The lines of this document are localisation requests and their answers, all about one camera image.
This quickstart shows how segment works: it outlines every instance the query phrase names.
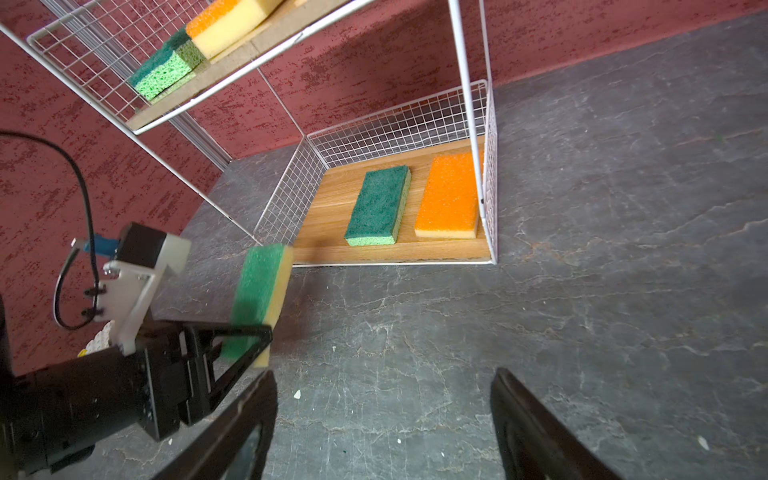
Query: orange sponge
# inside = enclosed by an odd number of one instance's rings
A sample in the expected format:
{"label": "orange sponge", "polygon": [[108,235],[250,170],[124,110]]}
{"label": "orange sponge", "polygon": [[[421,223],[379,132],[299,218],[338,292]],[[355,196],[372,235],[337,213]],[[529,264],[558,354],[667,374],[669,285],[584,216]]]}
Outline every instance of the orange sponge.
{"label": "orange sponge", "polygon": [[424,200],[416,218],[416,236],[477,238],[478,191],[472,154],[435,157]]}
{"label": "orange sponge", "polygon": [[187,34],[205,58],[213,58],[259,26],[281,1],[216,0],[187,24]]}

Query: black cable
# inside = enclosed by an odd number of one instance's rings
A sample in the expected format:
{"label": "black cable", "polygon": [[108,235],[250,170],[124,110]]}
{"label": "black cable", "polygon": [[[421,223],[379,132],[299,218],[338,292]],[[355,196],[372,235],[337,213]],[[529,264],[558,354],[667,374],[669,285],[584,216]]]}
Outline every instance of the black cable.
{"label": "black cable", "polygon": [[92,322],[98,313],[97,301],[98,301],[99,288],[98,288],[98,266],[96,265],[96,238],[95,238],[96,235],[94,233],[93,215],[91,215],[91,201],[88,199],[88,186],[85,185],[85,179],[83,178],[83,174],[80,172],[80,168],[74,162],[72,157],[70,157],[69,154],[63,148],[59,147],[57,144],[53,143],[52,141],[45,140],[42,137],[36,137],[34,135],[25,134],[22,132],[12,131],[12,130],[0,130],[0,135],[6,136],[6,137],[24,138],[25,140],[34,141],[56,150],[69,163],[69,166],[72,167],[72,170],[74,170],[74,175],[78,178],[78,183],[80,184],[80,191],[83,193],[83,204],[85,206],[85,223],[88,225],[88,242],[89,242],[89,245],[91,246],[89,253],[91,254],[91,271],[94,275],[93,307],[83,311],[83,315],[85,316],[85,321],[83,323],[80,323],[78,325],[67,325],[61,320],[61,315],[59,314],[59,308],[58,308],[59,298],[61,297],[61,287],[62,287],[62,284],[64,283],[64,277],[67,275],[67,272],[69,271],[69,267],[72,265],[72,262],[74,262],[74,258],[78,255],[78,252],[80,251],[79,248],[73,246],[72,250],[69,253],[69,256],[67,257],[66,262],[64,263],[64,266],[61,268],[61,272],[58,275],[58,279],[56,280],[56,290],[54,292],[54,298],[53,298],[53,318],[56,324],[62,328],[65,328],[67,330],[80,329],[88,325],[90,322]]}

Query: white wire rack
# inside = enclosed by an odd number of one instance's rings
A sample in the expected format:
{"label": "white wire rack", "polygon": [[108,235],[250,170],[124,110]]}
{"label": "white wire rack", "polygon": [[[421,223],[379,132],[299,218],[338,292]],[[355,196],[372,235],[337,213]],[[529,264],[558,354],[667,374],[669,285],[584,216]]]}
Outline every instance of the white wire rack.
{"label": "white wire rack", "polygon": [[[492,79],[483,0],[478,2],[487,82],[470,83],[458,0],[447,0],[462,87],[305,136],[253,231],[238,223],[137,136],[210,98],[266,61],[374,1],[350,0],[136,131],[131,130],[126,121],[147,102],[127,79],[163,42],[204,10],[207,0],[90,0],[30,35],[28,45],[4,25],[0,25],[0,30],[257,243],[292,243],[296,239],[320,181],[331,167],[469,138],[478,175],[482,224],[495,263],[497,132],[493,97],[488,87]],[[476,138],[483,134],[485,164],[480,177]]]}
{"label": "white wire rack", "polygon": [[[485,135],[486,237],[496,261],[496,121],[485,80],[472,83],[478,135]],[[270,198],[254,236],[291,244],[330,168],[469,138],[462,88],[452,88],[326,128],[300,143]]]}
{"label": "white wire rack", "polygon": [[485,163],[483,165],[483,190],[485,191],[485,236],[491,249],[492,263],[498,262],[498,132],[493,87],[488,89],[488,110],[485,115]]}
{"label": "white wire rack", "polygon": [[92,0],[28,43],[121,121],[147,105],[128,78],[207,0]]}
{"label": "white wire rack", "polygon": [[[485,82],[472,84],[478,135],[485,126]],[[452,88],[308,135],[329,167],[372,160],[468,137],[462,89]]]}

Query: yellow sponge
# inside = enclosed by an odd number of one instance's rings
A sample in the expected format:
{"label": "yellow sponge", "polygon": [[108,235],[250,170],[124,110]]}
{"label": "yellow sponge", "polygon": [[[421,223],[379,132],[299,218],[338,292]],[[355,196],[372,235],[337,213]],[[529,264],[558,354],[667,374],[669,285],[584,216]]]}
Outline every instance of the yellow sponge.
{"label": "yellow sponge", "polygon": [[416,236],[477,238],[478,215],[472,154],[435,157],[416,218]]}
{"label": "yellow sponge", "polygon": [[[232,305],[232,325],[269,325],[274,328],[283,308],[288,280],[293,267],[293,248],[276,243],[248,250]],[[224,358],[237,360],[252,345],[253,338],[227,339],[221,351]],[[254,366],[269,362],[269,346],[256,358]]]}
{"label": "yellow sponge", "polygon": [[187,24],[187,35],[211,59],[259,26],[281,1],[216,0]]}

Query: orange foam layer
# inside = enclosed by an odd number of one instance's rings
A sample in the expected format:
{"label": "orange foam layer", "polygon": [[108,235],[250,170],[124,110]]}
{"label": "orange foam layer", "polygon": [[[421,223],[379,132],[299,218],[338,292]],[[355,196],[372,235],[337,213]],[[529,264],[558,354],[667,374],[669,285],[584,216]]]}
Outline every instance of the orange foam layer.
{"label": "orange foam layer", "polygon": [[238,3],[240,3],[240,0],[216,0],[208,5],[208,8],[187,24],[187,35],[192,38],[197,37],[213,25],[216,20],[229,13]]}
{"label": "orange foam layer", "polygon": [[472,154],[444,154],[435,157],[416,218],[419,237],[453,237],[463,233],[475,237],[478,223],[478,193]]}

